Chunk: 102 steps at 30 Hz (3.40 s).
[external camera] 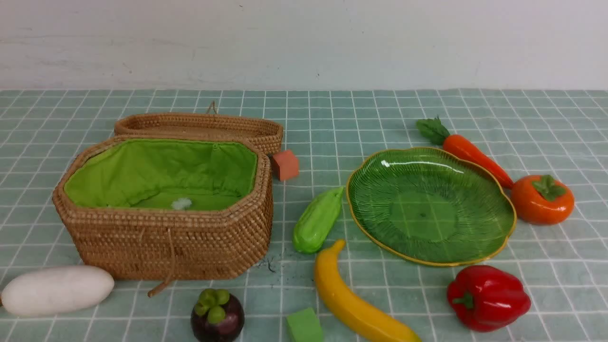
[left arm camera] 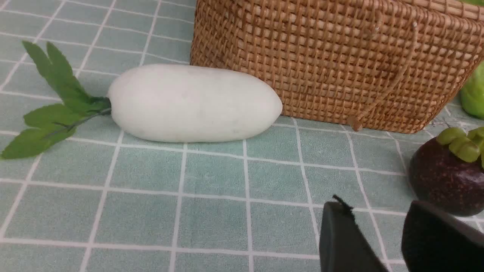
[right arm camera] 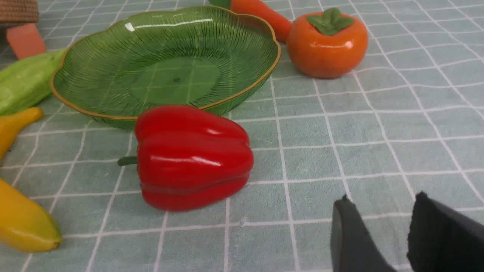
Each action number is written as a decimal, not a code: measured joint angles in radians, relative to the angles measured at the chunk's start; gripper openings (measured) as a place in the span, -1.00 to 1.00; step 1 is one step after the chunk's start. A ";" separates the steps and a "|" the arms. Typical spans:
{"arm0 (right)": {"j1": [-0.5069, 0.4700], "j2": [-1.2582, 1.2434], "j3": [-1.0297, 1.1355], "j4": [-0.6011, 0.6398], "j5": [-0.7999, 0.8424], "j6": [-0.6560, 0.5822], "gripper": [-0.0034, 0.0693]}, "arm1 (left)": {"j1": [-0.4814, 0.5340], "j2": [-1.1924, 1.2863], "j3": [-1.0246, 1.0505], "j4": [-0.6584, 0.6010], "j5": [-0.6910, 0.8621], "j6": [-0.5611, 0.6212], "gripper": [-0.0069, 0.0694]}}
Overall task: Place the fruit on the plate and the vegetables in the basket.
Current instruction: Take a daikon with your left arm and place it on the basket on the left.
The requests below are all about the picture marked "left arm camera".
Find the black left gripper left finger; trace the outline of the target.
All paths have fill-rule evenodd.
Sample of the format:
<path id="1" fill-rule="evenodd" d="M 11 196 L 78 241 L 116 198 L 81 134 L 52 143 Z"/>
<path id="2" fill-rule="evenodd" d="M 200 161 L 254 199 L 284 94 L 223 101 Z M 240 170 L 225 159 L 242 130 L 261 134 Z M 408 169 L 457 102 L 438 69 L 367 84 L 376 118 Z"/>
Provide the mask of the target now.
<path id="1" fill-rule="evenodd" d="M 320 228 L 320 270 L 322 272 L 387 272 L 361 232 L 353 207 L 333 195 L 323 207 Z"/>

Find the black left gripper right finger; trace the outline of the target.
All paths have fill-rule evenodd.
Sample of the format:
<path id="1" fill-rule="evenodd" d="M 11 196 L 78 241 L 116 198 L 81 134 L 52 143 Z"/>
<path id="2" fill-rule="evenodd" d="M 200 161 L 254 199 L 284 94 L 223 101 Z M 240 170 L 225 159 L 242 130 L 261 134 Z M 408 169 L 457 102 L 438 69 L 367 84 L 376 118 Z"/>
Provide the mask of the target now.
<path id="1" fill-rule="evenodd" d="M 406 214 L 401 252 L 410 272 L 484 270 L 483 233 L 421 200 Z"/>

